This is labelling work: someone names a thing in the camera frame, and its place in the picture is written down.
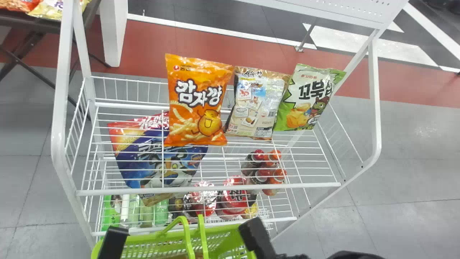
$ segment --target gray tile floor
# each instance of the gray tile floor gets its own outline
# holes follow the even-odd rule
[[[37,69],[54,78],[55,69]],[[73,82],[70,92],[77,88]],[[19,67],[0,83],[0,258],[90,255],[49,156],[53,95]],[[367,157],[368,100],[336,96],[333,102]],[[278,252],[314,259],[339,250],[389,259],[460,258],[460,110],[381,105],[377,164],[283,234],[275,243]]]

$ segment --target shrimp cracker bag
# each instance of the shrimp cracker bag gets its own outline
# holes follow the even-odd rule
[[[289,75],[257,68],[235,68],[235,105],[225,125],[226,135],[271,140],[276,111],[288,87]]]
[[[233,66],[166,54],[170,131],[165,146],[227,144],[220,108]]]
[[[344,76],[337,69],[297,64],[273,130],[312,130]]]

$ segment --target green snack bag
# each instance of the green snack bag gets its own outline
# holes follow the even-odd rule
[[[345,76],[337,69],[297,64],[283,95],[273,130],[312,130]]]
[[[120,195],[105,195],[103,203],[104,211],[101,231],[106,231],[109,226],[118,227],[121,213]]]
[[[159,203],[155,204],[154,206],[154,221],[155,221],[155,226],[164,226],[166,222],[168,222],[168,204],[169,200],[162,200]]]

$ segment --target basket handle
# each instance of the basket handle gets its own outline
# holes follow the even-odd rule
[[[203,250],[203,259],[209,259],[207,252],[206,232],[204,227],[204,219],[202,214],[198,214],[198,230],[200,232],[201,246]]]
[[[190,237],[190,228],[189,228],[189,221],[187,220],[187,218],[185,216],[179,216],[177,217],[174,221],[172,221],[167,227],[165,227],[163,230],[161,231],[158,231],[156,233],[157,236],[162,236],[162,235],[166,235],[166,233],[168,231],[170,231],[175,225],[179,224],[179,223],[182,223],[182,225],[184,226],[184,232],[186,235],[188,235]]]
[[[189,222],[185,216],[177,217],[167,227],[165,227],[165,229],[157,232],[155,235],[155,238],[166,235],[168,231],[170,231],[175,225],[179,223],[182,223],[182,225],[184,226],[184,239],[185,239],[184,244],[185,244],[185,250],[187,251],[187,255],[189,256],[189,259],[195,259],[195,252],[193,251],[193,247],[192,247],[192,239],[190,238]]]

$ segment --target white pillar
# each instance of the white pillar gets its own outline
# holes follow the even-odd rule
[[[102,0],[99,6],[105,62],[120,66],[128,15],[127,0]]]

